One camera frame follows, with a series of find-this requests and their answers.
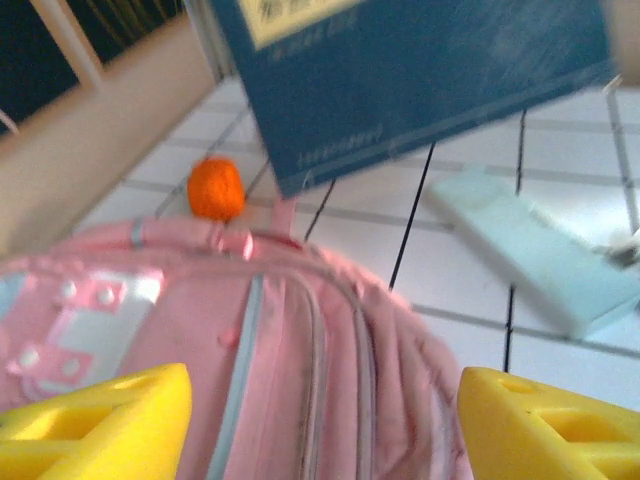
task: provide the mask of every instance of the backpack zipper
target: backpack zipper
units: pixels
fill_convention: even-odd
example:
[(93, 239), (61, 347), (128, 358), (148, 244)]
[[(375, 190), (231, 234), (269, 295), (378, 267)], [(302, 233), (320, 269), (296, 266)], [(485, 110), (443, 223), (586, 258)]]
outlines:
[(238, 344), (238, 353), (233, 365), (231, 383), (227, 393), (227, 402), (222, 415), (222, 424), (218, 433), (216, 448), (213, 451), (206, 480), (222, 480), (227, 467), (231, 446), (235, 437), (240, 408), (249, 377), (249, 367), (256, 344), (258, 321), (262, 310), (262, 296), (264, 291), (264, 277), (258, 275), (251, 280), (247, 308), (242, 320), (242, 333)]

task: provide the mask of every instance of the floor tile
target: floor tile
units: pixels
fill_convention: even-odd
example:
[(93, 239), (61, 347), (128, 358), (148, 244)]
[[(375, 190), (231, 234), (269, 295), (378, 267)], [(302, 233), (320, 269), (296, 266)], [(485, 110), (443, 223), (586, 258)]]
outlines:
[(412, 229), (395, 290), (416, 305), (506, 323), (509, 286), (455, 233)]
[(640, 132), (625, 133), (622, 136), (627, 151), (629, 168), (634, 179), (640, 180)]
[(327, 206), (409, 219), (422, 172), (382, 165), (336, 182)]
[(423, 315), (427, 328), (448, 346), (461, 368), (502, 370), (506, 331)]
[[(269, 230), (271, 226), (271, 213), (271, 207), (247, 204), (242, 215), (231, 222), (231, 227)], [(298, 239), (304, 239), (314, 218), (315, 215), (313, 214), (296, 212), (292, 226), (292, 236)]]
[(640, 359), (514, 334), (509, 371), (534, 381), (640, 410)]
[(186, 190), (182, 190), (171, 198), (171, 201), (166, 204), (160, 212), (161, 217), (172, 217), (174, 215), (191, 215), (191, 206), (187, 199)]
[(431, 166), (463, 165), (518, 166), (520, 127), (515, 123), (494, 123), (436, 143)]
[(602, 88), (587, 89), (527, 111), (527, 119), (609, 123), (607, 97)]
[(130, 180), (176, 186), (206, 153), (204, 148), (160, 144), (127, 177)]
[(154, 215), (166, 198), (166, 193), (120, 185), (105, 197), (74, 230), (79, 231), (102, 223)]
[(215, 150), (212, 155), (228, 157), (233, 161), (234, 165), (238, 168), (238, 172), (240, 172), (240, 178), (242, 178), (245, 191), (267, 163), (267, 157), (262, 153), (235, 152), (218, 149)]
[(259, 148), (262, 140), (252, 113), (244, 116), (240, 123), (226, 138), (226, 141), (251, 146), (252, 150)]
[(205, 98), (204, 105), (238, 105), (240, 107), (246, 106), (249, 101), (247, 100), (247, 93), (244, 91), (244, 86), (238, 78), (229, 78), (224, 80), (220, 85), (216, 86)]
[[(516, 290), (513, 304), (513, 326), (563, 336), (562, 328), (540, 312), (531, 300)], [(588, 335), (585, 342), (635, 351), (640, 354), (640, 314), (631, 313), (611, 325)]]
[[(232, 228), (249, 228), (256, 230), (268, 230), (271, 225), (270, 206), (255, 205), (247, 203), (244, 211), (237, 218), (233, 219), (229, 226)], [(191, 208), (184, 192), (174, 196), (167, 208), (162, 212), (162, 217), (175, 215), (191, 216)], [(309, 226), (313, 222), (315, 215), (308, 212), (296, 212), (292, 226), (292, 235), (303, 239)]]
[(389, 282), (404, 230), (393, 225), (320, 215), (309, 241), (342, 254)]
[(188, 140), (203, 140), (210, 144), (217, 141), (238, 114), (232, 112), (198, 111), (178, 125), (170, 136)]
[(397, 158), (390, 158), (386, 165), (394, 165), (396, 167), (419, 168), (422, 170), (429, 158), (431, 147), (421, 148), (408, 155)]
[(523, 168), (620, 177), (612, 132), (527, 128)]
[[(298, 196), (298, 203), (304, 205), (312, 205), (319, 207), (329, 190), (329, 185), (321, 185), (313, 188)], [(271, 202), (278, 195), (278, 187), (276, 185), (273, 170), (268, 168), (260, 181), (256, 184), (249, 198), (261, 201)]]
[(522, 179), (521, 195), (563, 229), (592, 245), (610, 245), (630, 234), (622, 186), (584, 185)]

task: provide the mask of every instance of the light blue object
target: light blue object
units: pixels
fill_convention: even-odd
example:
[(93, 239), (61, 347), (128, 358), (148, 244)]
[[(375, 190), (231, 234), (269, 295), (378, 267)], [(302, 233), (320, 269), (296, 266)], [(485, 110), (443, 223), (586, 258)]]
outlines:
[(249, 379), (249, 367), (256, 344), (258, 322), (262, 310), (262, 294), (264, 290), (264, 277), (257, 276), (251, 281), (249, 299), (242, 321), (242, 333), (238, 343), (238, 353), (231, 374), (231, 385), (227, 393), (227, 403), (222, 415), (222, 425), (218, 433), (218, 441), (213, 451), (206, 480), (219, 480), (224, 477), (227, 467), (233, 438), (240, 417), (240, 407), (244, 399), (244, 391)]
[(0, 323), (18, 298), (26, 278), (24, 273), (12, 273), (0, 277)]
[(428, 194), (473, 246), (573, 338), (630, 313), (640, 281), (557, 231), (499, 180), (468, 170)]

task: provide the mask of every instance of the wall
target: wall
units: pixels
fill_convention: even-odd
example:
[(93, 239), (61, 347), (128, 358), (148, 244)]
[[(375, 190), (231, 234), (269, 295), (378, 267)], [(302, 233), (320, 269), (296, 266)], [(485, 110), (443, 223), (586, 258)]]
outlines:
[(183, 16), (117, 58), (95, 88), (68, 92), (3, 137), (0, 256), (68, 233), (212, 87)]
[(612, 37), (626, 85), (640, 86), (640, 1), (611, 0)]

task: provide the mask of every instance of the pink backpack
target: pink backpack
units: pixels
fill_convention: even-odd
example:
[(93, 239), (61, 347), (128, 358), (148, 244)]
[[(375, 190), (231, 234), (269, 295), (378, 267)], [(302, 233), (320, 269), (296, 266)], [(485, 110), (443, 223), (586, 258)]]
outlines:
[(148, 219), (10, 261), (0, 361), (0, 411), (185, 363), (179, 479), (472, 478), (445, 345), (369, 273), (274, 232)]

